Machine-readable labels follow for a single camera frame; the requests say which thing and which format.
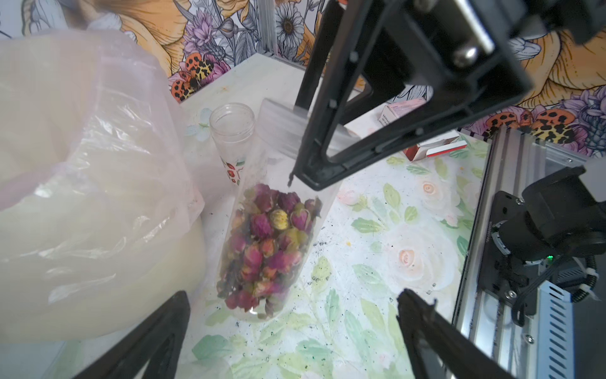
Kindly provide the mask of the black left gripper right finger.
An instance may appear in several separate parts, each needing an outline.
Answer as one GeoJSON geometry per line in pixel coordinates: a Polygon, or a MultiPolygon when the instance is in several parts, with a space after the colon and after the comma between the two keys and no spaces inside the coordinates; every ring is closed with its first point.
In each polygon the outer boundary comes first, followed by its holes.
{"type": "Polygon", "coordinates": [[[416,378],[511,377],[410,289],[398,297],[397,320],[416,378]]]}

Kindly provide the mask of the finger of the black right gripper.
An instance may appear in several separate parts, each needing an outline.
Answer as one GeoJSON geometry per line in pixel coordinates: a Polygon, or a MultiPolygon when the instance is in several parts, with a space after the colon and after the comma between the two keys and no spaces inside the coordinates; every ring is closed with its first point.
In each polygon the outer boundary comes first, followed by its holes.
{"type": "Polygon", "coordinates": [[[311,110],[292,177],[323,190],[363,168],[472,123],[522,99],[532,87],[509,41],[526,1],[332,3],[328,40],[312,54],[297,102],[311,110]],[[424,85],[430,98],[339,153],[338,126],[424,85]]]}
{"type": "MultiPolygon", "coordinates": [[[[330,1],[324,11],[312,55],[295,102],[300,108],[310,109],[344,12],[345,9],[337,1],[330,1]]],[[[359,118],[404,90],[406,86],[402,71],[404,58],[402,50],[383,28],[361,71],[361,77],[366,82],[365,89],[347,102],[340,124],[345,125],[359,118]]]]}

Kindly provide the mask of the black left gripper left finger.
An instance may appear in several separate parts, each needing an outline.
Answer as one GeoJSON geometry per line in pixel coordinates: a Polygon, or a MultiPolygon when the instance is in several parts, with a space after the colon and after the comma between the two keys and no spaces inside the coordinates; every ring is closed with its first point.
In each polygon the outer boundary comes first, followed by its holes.
{"type": "Polygon", "coordinates": [[[77,378],[174,378],[190,319],[189,299],[174,293],[77,378]]]}

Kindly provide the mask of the clear jar with rose tea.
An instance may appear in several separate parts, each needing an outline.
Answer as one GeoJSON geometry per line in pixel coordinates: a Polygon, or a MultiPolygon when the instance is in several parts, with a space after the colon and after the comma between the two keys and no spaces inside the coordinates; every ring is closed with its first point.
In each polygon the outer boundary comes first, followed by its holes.
{"type": "Polygon", "coordinates": [[[229,180],[239,186],[253,136],[255,115],[241,103],[224,104],[210,116],[211,136],[229,180]]]}

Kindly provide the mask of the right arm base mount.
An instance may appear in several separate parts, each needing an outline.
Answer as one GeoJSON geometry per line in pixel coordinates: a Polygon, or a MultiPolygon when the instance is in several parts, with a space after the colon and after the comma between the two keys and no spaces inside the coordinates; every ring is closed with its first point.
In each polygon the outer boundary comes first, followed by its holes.
{"type": "Polygon", "coordinates": [[[517,197],[498,191],[492,201],[486,242],[481,259],[478,287],[512,307],[522,290],[539,276],[538,265],[525,265],[524,261],[503,254],[492,239],[495,226],[525,211],[517,197]]]}

